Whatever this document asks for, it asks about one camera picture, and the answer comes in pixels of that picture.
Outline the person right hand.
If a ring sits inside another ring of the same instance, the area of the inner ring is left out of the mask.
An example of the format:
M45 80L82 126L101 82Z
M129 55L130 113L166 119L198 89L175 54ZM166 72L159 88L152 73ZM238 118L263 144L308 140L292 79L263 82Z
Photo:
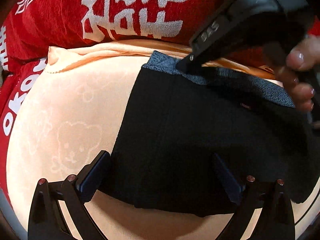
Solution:
M319 37L310 35L290 51L283 65L272 67L277 80L283 83L296 109L301 112L313 109L315 89L300 76L316 65L319 65Z

